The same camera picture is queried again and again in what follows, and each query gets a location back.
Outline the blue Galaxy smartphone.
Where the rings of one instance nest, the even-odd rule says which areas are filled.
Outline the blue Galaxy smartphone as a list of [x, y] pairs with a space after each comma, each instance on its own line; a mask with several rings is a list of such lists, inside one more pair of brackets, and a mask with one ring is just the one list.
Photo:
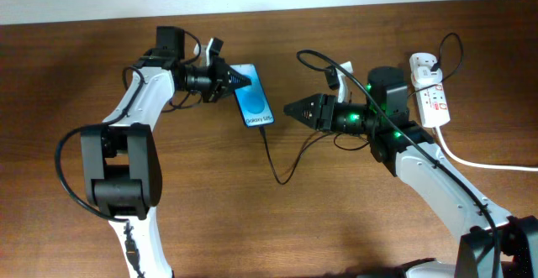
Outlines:
[[247, 76], [251, 84], [235, 91], [241, 117], [247, 128], [258, 128], [275, 122], [266, 98], [261, 79], [254, 64], [232, 65], [241, 75]]

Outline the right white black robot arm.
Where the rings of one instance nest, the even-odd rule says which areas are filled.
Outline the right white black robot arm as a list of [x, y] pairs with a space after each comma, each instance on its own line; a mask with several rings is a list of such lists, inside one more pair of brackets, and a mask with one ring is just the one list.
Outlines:
[[366, 103], [315, 94], [284, 113], [321, 132], [365, 135], [376, 161], [413, 188], [458, 241], [456, 263], [435, 258], [365, 272], [366, 277], [535, 277], [537, 219], [517, 218], [484, 196], [409, 119], [408, 86], [398, 68], [371, 70]]

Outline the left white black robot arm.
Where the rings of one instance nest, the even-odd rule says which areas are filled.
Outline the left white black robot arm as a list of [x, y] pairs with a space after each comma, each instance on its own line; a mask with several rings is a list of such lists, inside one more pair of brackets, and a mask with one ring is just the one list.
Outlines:
[[220, 57], [221, 39], [199, 45], [187, 60], [187, 35], [178, 27], [157, 27], [155, 46], [124, 69], [133, 78], [119, 105], [81, 131], [87, 200], [116, 233], [131, 277], [174, 275], [156, 219], [162, 172], [153, 129], [163, 108], [178, 91], [210, 103], [251, 84]]

